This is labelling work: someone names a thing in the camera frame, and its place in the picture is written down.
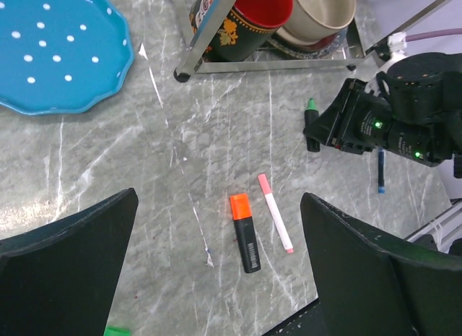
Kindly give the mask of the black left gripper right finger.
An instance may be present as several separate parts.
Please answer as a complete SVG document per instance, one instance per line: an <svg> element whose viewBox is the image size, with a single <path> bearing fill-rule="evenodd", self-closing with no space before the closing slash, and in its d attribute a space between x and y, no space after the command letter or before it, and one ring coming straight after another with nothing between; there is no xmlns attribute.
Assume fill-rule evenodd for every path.
<svg viewBox="0 0 462 336"><path fill-rule="evenodd" d="M300 211L329 335L460 335L461 258L395 237L311 193Z"/></svg>

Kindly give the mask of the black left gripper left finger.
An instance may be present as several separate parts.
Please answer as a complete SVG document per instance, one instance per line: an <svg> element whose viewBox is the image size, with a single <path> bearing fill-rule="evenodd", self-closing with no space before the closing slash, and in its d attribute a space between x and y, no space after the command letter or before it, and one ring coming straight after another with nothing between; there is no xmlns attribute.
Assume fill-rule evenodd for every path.
<svg viewBox="0 0 462 336"><path fill-rule="evenodd" d="M1 240L1 334L103 335L138 204L124 189Z"/></svg>

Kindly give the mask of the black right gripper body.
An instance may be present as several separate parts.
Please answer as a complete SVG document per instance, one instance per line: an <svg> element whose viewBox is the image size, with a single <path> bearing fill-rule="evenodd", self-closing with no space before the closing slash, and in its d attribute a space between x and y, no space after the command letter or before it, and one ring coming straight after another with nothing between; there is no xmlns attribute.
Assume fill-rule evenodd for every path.
<svg viewBox="0 0 462 336"><path fill-rule="evenodd" d="M391 106L382 97L365 92L366 83L348 78L324 112L327 137L324 145L361 155L377 147L391 150Z"/></svg>

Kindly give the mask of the black orange-tipped highlighter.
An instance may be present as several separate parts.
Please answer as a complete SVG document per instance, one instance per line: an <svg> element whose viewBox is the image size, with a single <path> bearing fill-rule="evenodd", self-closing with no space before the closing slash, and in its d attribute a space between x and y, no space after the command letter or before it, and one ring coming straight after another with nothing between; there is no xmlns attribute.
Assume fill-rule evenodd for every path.
<svg viewBox="0 0 462 336"><path fill-rule="evenodd" d="M233 224L244 272L250 274L259 271L261 263L253 218L233 220Z"/></svg>

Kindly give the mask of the black green-tipped highlighter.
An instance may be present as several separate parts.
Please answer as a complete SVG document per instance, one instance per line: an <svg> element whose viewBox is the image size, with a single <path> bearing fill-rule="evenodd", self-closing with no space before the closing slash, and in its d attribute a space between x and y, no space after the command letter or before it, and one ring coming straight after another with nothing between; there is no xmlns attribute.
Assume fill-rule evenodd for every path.
<svg viewBox="0 0 462 336"><path fill-rule="evenodd" d="M321 151L320 143L316 139L313 139L310 136L311 127L313 123L318 119L318 117L319 117L319 112L315 104L315 101L313 98L310 98L308 100L307 107L304 110L305 127L303 129L303 134L306 139L306 145L307 145L308 152L320 152Z"/></svg>

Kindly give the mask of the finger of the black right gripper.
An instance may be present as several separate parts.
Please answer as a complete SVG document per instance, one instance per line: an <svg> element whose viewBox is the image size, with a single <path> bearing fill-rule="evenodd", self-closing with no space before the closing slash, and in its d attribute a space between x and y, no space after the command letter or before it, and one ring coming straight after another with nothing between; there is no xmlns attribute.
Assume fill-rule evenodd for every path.
<svg viewBox="0 0 462 336"><path fill-rule="evenodd" d="M310 136L316 139L320 146L338 147L339 141L336 137L339 129L339 107L329 106L324 112L319 112L318 119L313 123Z"/></svg>

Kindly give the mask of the green highlighter cap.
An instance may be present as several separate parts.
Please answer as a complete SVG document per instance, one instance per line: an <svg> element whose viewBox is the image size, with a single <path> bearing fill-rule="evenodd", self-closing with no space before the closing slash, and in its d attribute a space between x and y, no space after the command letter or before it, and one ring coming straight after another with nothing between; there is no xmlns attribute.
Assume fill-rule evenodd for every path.
<svg viewBox="0 0 462 336"><path fill-rule="evenodd" d="M116 327L108 325L105 328L104 336L131 336L131 330L124 327Z"/></svg>

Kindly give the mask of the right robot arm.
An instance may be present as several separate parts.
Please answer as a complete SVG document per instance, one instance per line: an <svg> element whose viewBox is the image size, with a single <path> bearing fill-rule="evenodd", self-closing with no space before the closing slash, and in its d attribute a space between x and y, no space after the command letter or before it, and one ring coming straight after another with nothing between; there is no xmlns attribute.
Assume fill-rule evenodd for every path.
<svg viewBox="0 0 462 336"><path fill-rule="evenodd" d="M461 177L461 55L422 53L393 63L369 83L348 78L304 135L355 155L383 148L435 167L453 160Z"/></svg>

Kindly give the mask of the orange highlighter cap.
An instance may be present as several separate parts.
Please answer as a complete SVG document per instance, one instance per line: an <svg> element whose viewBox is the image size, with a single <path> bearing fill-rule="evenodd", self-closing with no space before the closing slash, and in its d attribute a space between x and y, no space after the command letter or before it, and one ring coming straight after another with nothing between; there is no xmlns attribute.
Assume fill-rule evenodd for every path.
<svg viewBox="0 0 462 336"><path fill-rule="evenodd" d="M232 219L234 221L252 217L247 194L243 193L230 196L230 206L232 210Z"/></svg>

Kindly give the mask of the white pink-tipped marker pen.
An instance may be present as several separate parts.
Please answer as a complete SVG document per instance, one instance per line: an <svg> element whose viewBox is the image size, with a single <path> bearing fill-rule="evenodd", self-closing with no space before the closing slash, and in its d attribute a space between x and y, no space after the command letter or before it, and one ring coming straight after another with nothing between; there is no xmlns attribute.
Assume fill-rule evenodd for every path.
<svg viewBox="0 0 462 336"><path fill-rule="evenodd" d="M282 220L282 215L277 207L276 200L272 193L269 181L264 173L258 175L258 182L260 184L261 190L265 197L266 203L268 205L269 211L271 213L272 219L274 221L276 230L279 234L282 246L288 254L294 253L294 247L292 245L291 239L285 227L284 221Z"/></svg>

